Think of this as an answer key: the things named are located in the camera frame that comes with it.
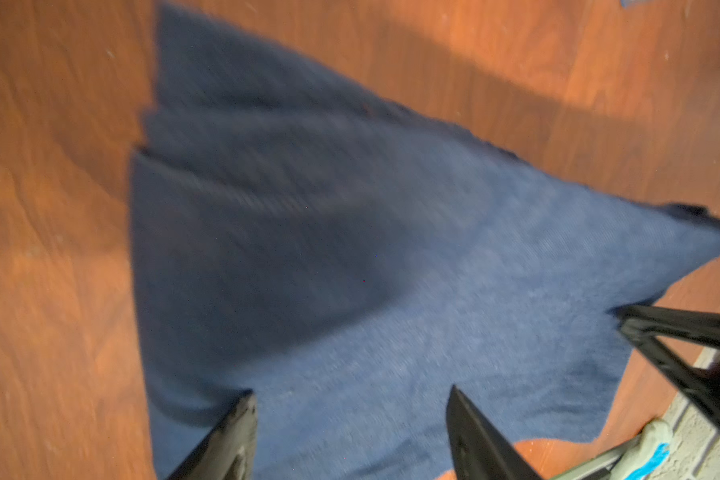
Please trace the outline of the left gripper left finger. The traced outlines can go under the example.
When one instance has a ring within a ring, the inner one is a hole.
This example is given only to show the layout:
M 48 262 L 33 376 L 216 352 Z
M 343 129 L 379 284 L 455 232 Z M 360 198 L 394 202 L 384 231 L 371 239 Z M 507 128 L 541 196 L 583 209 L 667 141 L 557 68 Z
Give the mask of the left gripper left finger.
M 257 428 L 257 398 L 246 391 L 168 479 L 251 480 Z

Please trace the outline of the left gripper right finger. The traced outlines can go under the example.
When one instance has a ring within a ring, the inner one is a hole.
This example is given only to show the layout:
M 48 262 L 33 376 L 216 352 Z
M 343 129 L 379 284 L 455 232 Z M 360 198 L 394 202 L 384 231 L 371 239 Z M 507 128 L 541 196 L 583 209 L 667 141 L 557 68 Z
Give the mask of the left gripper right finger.
M 451 387 L 445 418 L 458 480 L 541 480 L 456 385 Z

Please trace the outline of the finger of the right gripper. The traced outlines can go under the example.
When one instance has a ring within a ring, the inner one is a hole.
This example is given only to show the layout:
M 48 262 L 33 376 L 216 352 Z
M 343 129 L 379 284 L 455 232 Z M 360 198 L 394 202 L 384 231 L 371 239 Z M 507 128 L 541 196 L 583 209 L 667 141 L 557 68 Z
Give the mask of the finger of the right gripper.
M 720 313 L 639 304 L 614 312 L 622 336 L 720 433 Z

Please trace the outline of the dark blue denim trousers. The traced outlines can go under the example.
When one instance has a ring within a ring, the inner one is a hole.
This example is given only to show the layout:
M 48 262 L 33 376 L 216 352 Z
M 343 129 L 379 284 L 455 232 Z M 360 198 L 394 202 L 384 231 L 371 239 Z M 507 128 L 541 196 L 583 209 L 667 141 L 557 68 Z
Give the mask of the dark blue denim trousers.
M 720 256 L 720 220 L 552 177 L 294 51 L 157 9 L 131 245 L 153 464 L 239 398 L 258 479 L 433 479 L 452 385 L 513 442 L 588 442 L 617 308 Z

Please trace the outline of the blue work glove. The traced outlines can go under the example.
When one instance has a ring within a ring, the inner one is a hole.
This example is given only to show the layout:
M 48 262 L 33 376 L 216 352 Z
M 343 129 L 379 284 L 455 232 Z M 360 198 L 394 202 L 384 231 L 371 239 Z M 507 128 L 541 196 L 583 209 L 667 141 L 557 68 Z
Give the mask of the blue work glove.
M 662 419 L 646 424 L 638 441 L 629 447 L 610 470 L 610 480 L 642 480 L 669 456 L 672 427 Z

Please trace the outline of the aluminium mounting rail frame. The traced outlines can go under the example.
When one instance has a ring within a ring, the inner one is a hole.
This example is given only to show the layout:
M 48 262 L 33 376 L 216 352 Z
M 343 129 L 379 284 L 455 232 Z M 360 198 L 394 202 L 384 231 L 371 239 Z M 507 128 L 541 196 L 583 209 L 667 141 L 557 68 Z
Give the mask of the aluminium mounting rail frame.
M 641 435 L 638 434 L 635 438 L 552 477 L 551 480 L 608 479 L 612 467 L 639 442 L 640 437 Z

